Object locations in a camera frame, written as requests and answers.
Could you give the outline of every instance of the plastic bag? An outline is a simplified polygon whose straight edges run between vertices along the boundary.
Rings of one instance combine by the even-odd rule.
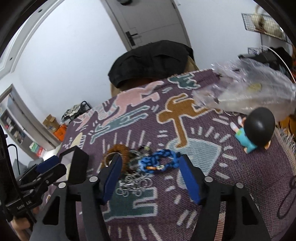
[[[213,65],[220,81],[193,92],[198,106],[249,114],[268,108],[276,121],[294,114],[296,86],[281,72],[252,59]]]

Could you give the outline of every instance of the blue gripper pad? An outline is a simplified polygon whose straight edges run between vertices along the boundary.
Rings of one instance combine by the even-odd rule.
[[[188,193],[190,198],[196,203],[200,203],[200,187],[197,184],[192,172],[191,168],[188,166],[186,160],[184,159],[184,156],[182,155],[179,158],[179,168],[182,174],[182,177],[184,179],[184,182],[186,184],[186,187],[188,189]]]
[[[104,203],[107,203],[107,201],[111,199],[115,190],[115,186],[118,182],[118,178],[121,174],[122,158],[120,155],[118,155],[118,158],[116,160],[112,160],[109,168],[111,168],[111,171],[104,184],[104,194],[102,198]]]
[[[45,173],[55,165],[59,164],[60,160],[57,156],[52,156],[51,158],[48,158],[46,161],[40,163],[37,165],[36,171],[38,173]]]

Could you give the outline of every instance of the pink figure pattern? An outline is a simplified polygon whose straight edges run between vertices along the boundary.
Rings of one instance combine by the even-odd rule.
[[[81,120],[81,122],[75,121],[76,123],[80,123],[76,131],[79,131],[84,125],[86,125],[95,112],[98,113],[98,120],[101,121],[111,116],[116,111],[116,109],[117,106],[115,106],[114,103],[108,112],[105,111],[103,104],[100,104],[97,107],[90,109],[87,113],[84,113],[81,116],[77,117],[77,119]]]
[[[110,121],[115,120],[116,118],[120,117],[121,115],[126,113],[127,107],[131,105],[132,107],[135,107],[139,104],[142,104],[146,102],[147,100],[152,100],[153,102],[159,101],[160,96],[159,93],[155,92],[152,94],[153,90],[158,85],[163,85],[163,81],[155,81],[151,82],[146,87],[137,87],[133,88],[124,92],[121,92],[117,95],[116,100],[113,104],[119,107],[118,112],[112,116],[111,118],[104,121],[102,126],[106,126]]]

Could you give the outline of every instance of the patterned rug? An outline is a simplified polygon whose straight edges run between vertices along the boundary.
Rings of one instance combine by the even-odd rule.
[[[89,154],[88,177],[100,171],[103,155],[114,144],[150,146],[187,154],[194,166],[221,183],[243,183],[254,199],[273,240],[279,240],[296,216],[296,203],[283,219],[277,210],[296,174],[293,153],[278,130],[268,150],[250,154],[234,137],[229,123],[237,117],[195,106],[192,91],[218,81],[211,71],[184,74],[122,92],[75,119],[67,129],[59,154],[77,145]],[[152,177],[153,186],[140,197],[113,194],[102,207],[111,240],[189,240],[200,207],[188,196],[178,169]],[[283,212],[292,203],[290,195]],[[83,215],[77,205],[80,238],[86,240]],[[215,240],[223,232],[221,205]]]

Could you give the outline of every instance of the figurine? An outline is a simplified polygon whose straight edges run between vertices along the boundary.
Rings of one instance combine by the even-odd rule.
[[[235,138],[244,147],[245,153],[248,154],[257,147],[264,147],[266,150],[269,148],[275,129],[275,119],[269,109],[259,107],[243,119],[239,116],[237,122],[240,129],[233,122],[230,127],[236,133]]]

